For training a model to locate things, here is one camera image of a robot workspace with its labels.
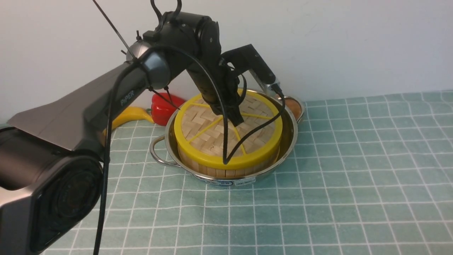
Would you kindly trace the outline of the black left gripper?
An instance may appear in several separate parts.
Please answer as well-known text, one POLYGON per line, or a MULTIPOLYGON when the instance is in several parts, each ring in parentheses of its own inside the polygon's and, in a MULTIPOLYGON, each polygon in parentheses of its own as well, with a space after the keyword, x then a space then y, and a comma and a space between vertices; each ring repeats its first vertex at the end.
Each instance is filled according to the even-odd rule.
POLYGON ((230 69, 219 65, 221 45, 218 23, 209 16, 194 13, 181 12, 171 22, 172 16, 173 12, 163 14, 164 25, 157 44, 171 45, 197 58, 215 81, 223 102, 220 102, 210 79, 197 63, 185 54, 167 49, 164 54, 170 66, 171 79, 187 71, 215 115, 227 116, 233 126, 244 123, 239 109, 237 84, 234 79, 228 78, 230 69))

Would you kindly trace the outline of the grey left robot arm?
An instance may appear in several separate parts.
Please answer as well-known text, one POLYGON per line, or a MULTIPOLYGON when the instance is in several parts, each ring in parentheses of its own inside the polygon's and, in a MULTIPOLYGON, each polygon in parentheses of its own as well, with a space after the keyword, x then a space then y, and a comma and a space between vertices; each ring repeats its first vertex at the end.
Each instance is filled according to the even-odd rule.
POLYGON ((220 65, 219 25, 185 12, 159 15, 126 61, 59 100, 14 115, 1 129, 1 254, 39 255, 101 202, 100 248, 113 120, 145 90, 187 71, 202 98, 243 121, 230 68, 220 65))

